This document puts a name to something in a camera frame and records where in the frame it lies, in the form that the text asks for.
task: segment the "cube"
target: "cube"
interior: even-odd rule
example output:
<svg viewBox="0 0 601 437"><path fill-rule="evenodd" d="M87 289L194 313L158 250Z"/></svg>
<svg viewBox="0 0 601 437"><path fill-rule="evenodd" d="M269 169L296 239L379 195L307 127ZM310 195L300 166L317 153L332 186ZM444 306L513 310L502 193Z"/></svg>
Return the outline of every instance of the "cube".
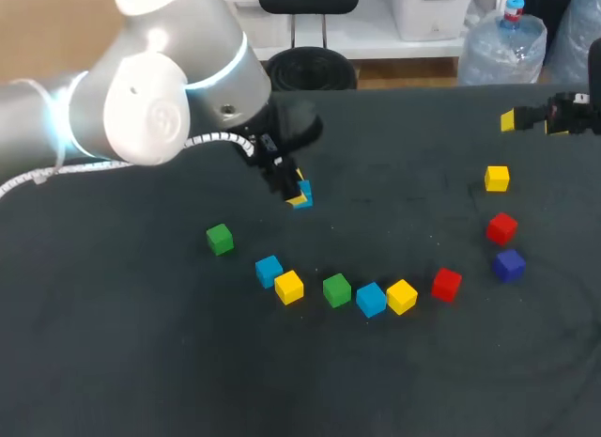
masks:
<svg viewBox="0 0 601 437"><path fill-rule="evenodd" d="M510 242L517 232L517 221L505 213L495 216L486 229L486 237L500 246Z"/></svg>
<svg viewBox="0 0 601 437"><path fill-rule="evenodd" d="M526 261L515 249L501 252L495 257L492 269L502 282L512 282L518 279L526 268Z"/></svg>
<svg viewBox="0 0 601 437"><path fill-rule="evenodd" d="M367 318L386 309L386 295L376 282L357 290L357 305Z"/></svg>
<svg viewBox="0 0 601 437"><path fill-rule="evenodd" d="M397 315L403 315L417 303L417 291L405 280L386 290L388 306Z"/></svg>
<svg viewBox="0 0 601 437"><path fill-rule="evenodd" d="M299 181L299 187L307 200L302 204L295 205L294 209L310 209L313 207L313 192L311 191L311 182L309 180L301 180Z"/></svg>
<svg viewBox="0 0 601 437"><path fill-rule="evenodd" d="M304 285L294 271L289 271L275 278L275 292L288 305L304 296Z"/></svg>
<svg viewBox="0 0 601 437"><path fill-rule="evenodd" d="M434 278L432 296L445 303L451 303L459 291L461 278L461 274L459 273L447 270L446 268L440 269L439 273L436 274L436 277Z"/></svg>
<svg viewBox="0 0 601 437"><path fill-rule="evenodd" d="M343 275L337 274L323 281L323 294L332 308L339 307L350 301L350 284Z"/></svg>
<svg viewBox="0 0 601 437"><path fill-rule="evenodd" d="M275 278L284 273L282 265L276 256L263 258L254 264L256 276L259 278L264 289L270 289L275 285Z"/></svg>
<svg viewBox="0 0 601 437"><path fill-rule="evenodd" d="M207 230L207 241L216 256L221 256L234 249L234 238L225 224L219 224Z"/></svg>
<svg viewBox="0 0 601 437"><path fill-rule="evenodd" d="M504 193L509 187L509 179L509 168L507 166L489 166L485 175L486 190Z"/></svg>

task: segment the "black tabletop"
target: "black tabletop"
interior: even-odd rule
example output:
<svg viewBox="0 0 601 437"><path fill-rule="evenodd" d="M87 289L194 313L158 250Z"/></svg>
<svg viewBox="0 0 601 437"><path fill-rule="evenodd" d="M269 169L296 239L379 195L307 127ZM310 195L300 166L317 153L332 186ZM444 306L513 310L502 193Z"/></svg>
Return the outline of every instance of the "black tabletop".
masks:
<svg viewBox="0 0 601 437"><path fill-rule="evenodd" d="M542 86L299 96L323 137L297 161L293 211L227 143L26 185L0 201L0 435L597 436L601 140L500 133ZM487 194L506 164L507 194ZM487 221L519 222L524 276L502 284ZM235 252L214 257L210 226ZM276 255L288 307L254 263ZM429 295L463 274L453 304ZM322 280L417 305L367 320Z"/></svg>

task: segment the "white cable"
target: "white cable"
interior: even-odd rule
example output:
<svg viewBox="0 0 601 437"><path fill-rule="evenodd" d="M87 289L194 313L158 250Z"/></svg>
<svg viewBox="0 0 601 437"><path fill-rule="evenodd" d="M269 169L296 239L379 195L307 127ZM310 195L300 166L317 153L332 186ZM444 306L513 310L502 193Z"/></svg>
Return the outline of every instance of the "white cable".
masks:
<svg viewBox="0 0 601 437"><path fill-rule="evenodd" d="M243 138L242 136L234 133L210 133L195 136L194 138L190 138L188 139L188 141L186 141L184 148L192 148L200 144L211 143L214 141L230 141L242 147L247 157L251 158L254 155L253 144L246 138ZM2 186L0 186L0 199L2 199L2 197L4 197L8 192L10 192L10 190L16 188L19 185L23 185L24 183L30 180L39 183L39 179L47 179L53 175L108 171L110 169L120 169L123 167L130 166L133 166L133 164L125 162L99 162L90 164L72 164L70 166L61 166L58 168L56 168L55 166L34 169L33 171L29 171L24 174L21 174L20 176L14 177L9 181L5 182Z"/></svg>

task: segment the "yellow cube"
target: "yellow cube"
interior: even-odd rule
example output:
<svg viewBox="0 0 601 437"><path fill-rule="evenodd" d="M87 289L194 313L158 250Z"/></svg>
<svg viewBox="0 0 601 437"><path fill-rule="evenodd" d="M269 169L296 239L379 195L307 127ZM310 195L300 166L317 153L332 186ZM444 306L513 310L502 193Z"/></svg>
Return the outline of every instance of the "yellow cube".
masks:
<svg viewBox="0 0 601 437"><path fill-rule="evenodd" d="M403 315L417 303L417 291L401 280L386 290L386 302L397 315Z"/></svg>
<svg viewBox="0 0 601 437"><path fill-rule="evenodd" d="M489 192L506 192L509 187L509 169L507 166L489 166L486 170L485 186Z"/></svg>
<svg viewBox="0 0 601 437"><path fill-rule="evenodd" d="M289 271L275 278L275 292L288 305L304 296L304 285L294 271Z"/></svg>
<svg viewBox="0 0 601 437"><path fill-rule="evenodd" d="M512 132L516 129L516 113L512 109L504 115L501 115L501 131Z"/></svg>

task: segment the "wooden floor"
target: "wooden floor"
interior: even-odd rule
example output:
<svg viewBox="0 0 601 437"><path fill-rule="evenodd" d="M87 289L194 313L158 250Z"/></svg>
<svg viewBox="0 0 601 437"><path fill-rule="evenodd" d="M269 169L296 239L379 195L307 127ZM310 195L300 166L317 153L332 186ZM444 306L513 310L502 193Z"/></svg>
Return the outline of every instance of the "wooden floor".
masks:
<svg viewBox="0 0 601 437"><path fill-rule="evenodd" d="M359 89L455 86L456 58L373 60L356 63Z"/></svg>

